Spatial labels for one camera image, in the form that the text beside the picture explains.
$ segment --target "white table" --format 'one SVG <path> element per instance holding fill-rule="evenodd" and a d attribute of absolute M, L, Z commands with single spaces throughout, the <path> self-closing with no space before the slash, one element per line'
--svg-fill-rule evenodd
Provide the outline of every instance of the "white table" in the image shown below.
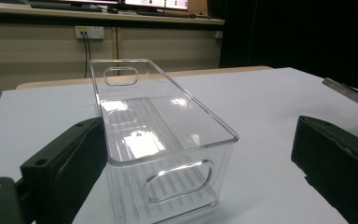
<path fill-rule="evenodd" d="M 346 223 L 290 160 L 299 115 L 358 136 L 358 104 L 292 68 L 175 78 L 240 136 L 220 204 L 185 223 Z M 0 176 L 75 123 L 97 116 L 90 84 L 4 91 L 0 100 Z M 74 223 L 113 223 L 106 176 Z"/>

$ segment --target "wall socket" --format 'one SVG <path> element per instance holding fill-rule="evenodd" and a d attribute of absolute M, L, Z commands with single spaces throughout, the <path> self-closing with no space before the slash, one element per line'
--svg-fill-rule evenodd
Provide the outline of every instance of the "wall socket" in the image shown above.
<path fill-rule="evenodd" d="M 76 38 L 83 39 L 82 32 L 87 34 L 89 39 L 103 39 L 103 26 L 75 26 Z"/>

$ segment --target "table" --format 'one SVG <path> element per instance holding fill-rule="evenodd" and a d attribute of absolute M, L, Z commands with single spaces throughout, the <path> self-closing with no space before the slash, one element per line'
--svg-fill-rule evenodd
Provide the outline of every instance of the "table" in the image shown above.
<path fill-rule="evenodd" d="M 221 31 L 225 21 L 31 8 L 0 3 L 0 22 Z"/>
<path fill-rule="evenodd" d="M 299 115 L 358 136 L 358 104 L 293 68 L 174 78 L 240 136 L 213 209 L 184 223 L 346 223 L 290 160 Z M 75 123 L 97 116 L 90 84 L 4 91 L 0 100 L 0 176 Z M 112 223 L 102 173 L 74 223 Z"/>

